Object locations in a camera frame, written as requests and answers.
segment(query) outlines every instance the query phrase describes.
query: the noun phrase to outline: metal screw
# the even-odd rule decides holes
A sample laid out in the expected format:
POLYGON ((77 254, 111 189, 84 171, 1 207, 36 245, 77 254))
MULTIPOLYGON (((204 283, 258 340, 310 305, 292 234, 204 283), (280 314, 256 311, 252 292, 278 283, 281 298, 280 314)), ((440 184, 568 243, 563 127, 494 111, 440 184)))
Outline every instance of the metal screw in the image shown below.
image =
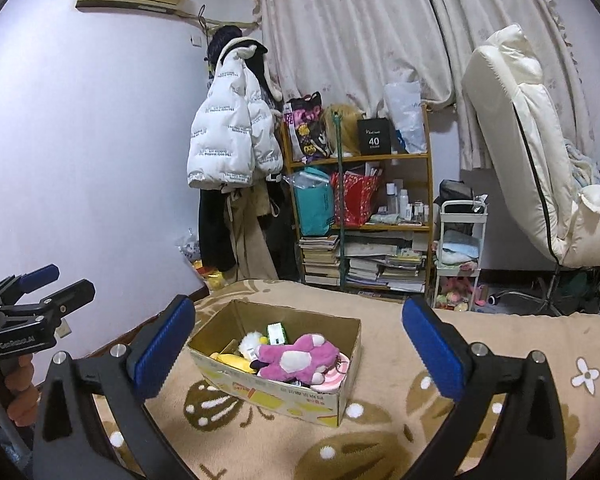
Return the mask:
POLYGON ((61 365, 66 360, 66 352, 56 352, 54 354, 54 362, 57 365, 61 365))
POLYGON ((113 345, 111 347, 111 350, 109 350, 109 353, 113 357, 122 357, 124 354, 126 354, 126 346, 120 343, 118 343, 117 345, 113 345))
POLYGON ((474 343, 471 345, 471 352, 478 357, 484 357, 489 353, 489 349, 484 343, 474 343))
POLYGON ((546 361, 545 355, 539 350, 534 350, 533 352, 531 352, 531 358, 538 364, 544 363, 546 361))

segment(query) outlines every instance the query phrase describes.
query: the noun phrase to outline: white flower pattern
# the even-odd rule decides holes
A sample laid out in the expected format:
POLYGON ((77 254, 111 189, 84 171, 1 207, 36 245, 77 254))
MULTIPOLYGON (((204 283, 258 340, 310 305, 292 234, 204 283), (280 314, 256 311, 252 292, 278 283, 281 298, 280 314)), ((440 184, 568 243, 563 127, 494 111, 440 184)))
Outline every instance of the white flower pattern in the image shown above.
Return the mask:
POLYGON ((574 388, 582 386, 583 384, 587 388, 587 391, 591 395, 595 395, 596 393, 596 385, 593 381, 595 381, 598 377, 600 377, 600 370, 595 368, 589 368, 587 362, 584 360, 584 357, 578 357, 576 360, 576 366, 580 371, 580 375, 576 375, 571 378, 571 385, 574 388))

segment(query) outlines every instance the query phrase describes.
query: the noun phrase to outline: wall outlet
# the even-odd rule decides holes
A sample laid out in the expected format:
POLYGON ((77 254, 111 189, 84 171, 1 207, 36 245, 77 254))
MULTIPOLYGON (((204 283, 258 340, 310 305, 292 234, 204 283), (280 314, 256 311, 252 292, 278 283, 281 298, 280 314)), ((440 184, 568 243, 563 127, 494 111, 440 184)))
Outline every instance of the wall outlet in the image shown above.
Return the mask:
POLYGON ((60 326, 56 328, 56 337, 58 339, 62 339, 63 337, 67 337, 71 333, 71 328, 69 324, 66 322, 66 319, 63 317, 60 322, 60 326))

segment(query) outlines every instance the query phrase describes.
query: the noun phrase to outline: chair base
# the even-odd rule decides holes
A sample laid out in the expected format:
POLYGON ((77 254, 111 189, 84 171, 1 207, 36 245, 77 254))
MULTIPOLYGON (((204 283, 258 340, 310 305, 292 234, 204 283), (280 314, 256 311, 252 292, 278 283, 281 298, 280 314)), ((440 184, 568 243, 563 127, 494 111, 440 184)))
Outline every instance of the chair base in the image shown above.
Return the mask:
POLYGON ((551 311, 554 316, 564 316, 555 305, 554 305, 554 292, 558 288, 558 282, 560 281, 560 265, 556 265, 554 269, 554 273, 551 276, 551 281, 549 282, 549 286, 546 286, 546 283, 542 278, 538 278, 538 282, 540 284, 540 289, 542 291, 542 296, 533 296, 532 294, 525 294, 524 292, 519 292, 517 290, 503 290, 498 292, 497 294, 492 294, 488 297, 488 303, 492 305, 496 305, 500 302, 500 299, 504 296, 515 296, 517 298, 524 298, 525 300, 533 301, 540 305, 538 310, 536 310, 533 315, 540 314, 543 310, 551 311))

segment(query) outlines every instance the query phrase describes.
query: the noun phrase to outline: black box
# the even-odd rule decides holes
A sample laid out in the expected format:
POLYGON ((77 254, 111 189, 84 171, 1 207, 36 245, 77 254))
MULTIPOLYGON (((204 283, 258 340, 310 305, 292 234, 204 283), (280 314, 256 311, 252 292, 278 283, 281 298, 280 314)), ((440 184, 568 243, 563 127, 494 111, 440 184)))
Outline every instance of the black box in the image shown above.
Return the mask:
POLYGON ((358 141, 362 155, 391 155, 391 122, 389 119, 359 120, 358 141))

